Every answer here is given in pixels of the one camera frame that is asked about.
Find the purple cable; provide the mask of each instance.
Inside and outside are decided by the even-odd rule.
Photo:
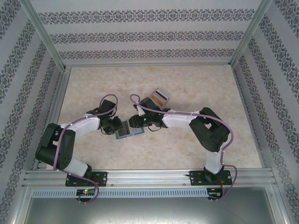
[[[71,122],[70,124],[68,124],[68,125],[62,130],[62,132],[61,132],[61,134],[60,134],[60,136],[59,136],[58,143],[57,143],[56,154],[55,154],[54,163],[53,163],[53,170],[56,170],[56,165],[57,165],[57,160],[58,160],[58,156],[59,156],[59,150],[60,150],[60,145],[61,145],[62,137],[63,137],[65,131],[66,131],[71,125],[76,124],[77,122],[82,121],[82,120],[85,120],[85,119],[87,119],[87,118],[94,118],[94,117],[97,117],[97,116],[101,116],[101,115],[108,114],[108,113],[110,113],[110,112],[113,112],[114,109],[117,107],[117,105],[118,105],[118,98],[117,98],[117,96],[114,95],[114,94],[107,94],[107,95],[105,95],[105,96],[101,99],[101,101],[100,101],[100,106],[101,106],[103,100],[104,100],[106,97],[108,97],[108,96],[113,96],[113,97],[115,97],[115,99],[116,99],[115,106],[114,106],[111,110],[109,110],[109,111],[107,111],[107,112],[104,112],[104,113],[99,113],[99,114],[89,115],[89,116],[86,116],[86,117],[79,118],[79,119],[77,119],[77,120]],[[67,174],[69,174],[69,175],[72,175],[72,176],[74,176],[74,177],[80,178],[80,179],[82,179],[82,180],[89,181],[89,182],[91,182],[91,183],[93,183],[93,184],[95,185],[95,187],[96,187],[96,189],[97,189],[97,194],[95,195],[95,197],[93,197],[92,199],[90,199],[88,202],[84,202],[84,204],[90,203],[90,202],[92,202],[93,200],[95,200],[95,199],[97,198],[97,196],[99,195],[99,191],[100,191],[100,189],[99,189],[99,186],[97,185],[96,182],[94,182],[94,181],[92,181],[92,180],[89,180],[89,179],[87,179],[87,178],[85,178],[85,177],[82,177],[82,176],[78,176],[78,175],[75,175],[75,174],[71,174],[71,173],[66,172],[66,171],[64,171],[64,170],[61,170],[61,171],[64,172],[64,173],[67,173]]]
[[[224,150],[230,146],[234,140],[234,132],[233,130],[231,129],[231,127],[225,123],[223,120],[221,119],[218,119],[218,118],[215,118],[213,116],[209,116],[209,115],[203,115],[203,114],[200,114],[200,113],[193,113],[193,112],[164,112],[164,111],[156,111],[156,110],[153,110],[153,109],[150,109],[150,108],[147,108],[147,107],[144,107],[144,106],[141,106],[139,105],[139,103],[135,102],[132,97],[138,97],[138,101],[140,101],[140,96],[138,96],[137,94],[131,94],[130,95],[130,100],[136,104],[137,106],[139,106],[140,108],[142,109],[145,109],[147,111],[151,111],[151,112],[156,112],[156,113],[161,113],[161,114],[170,114],[170,115],[175,115],[175,114],[178,114],[178,115],[187,115],[187,116],[198,116],[198,117],[203,117],[203,118],[210,118],[210,119],[213,119],[213,120],[216,120],[220,123],[222,123],[230,132],[231,134],[231,138],[230,138],[230,141],[228,142],[227,145],[225,145],[222,150],[221,150],[221,155],[220,155],[220,163],[221,165],[225,166],[225,167],[233,167],[235,169],[235,177],[234,177],[234,180],[232,182],[232,185],[229,187],[229,189],[227,190],[226,194],[224,196],[222,196],[222,198],[218,199],[219,200],[222,200],[232,189],[233,185],[235,184],[235,181],[237,179],[237,175],[238,175],[238,170],[237,170],[237,167],[235,167],[234,165],[227,165],[227,164],[223,164],[223,153],[224,153]]]

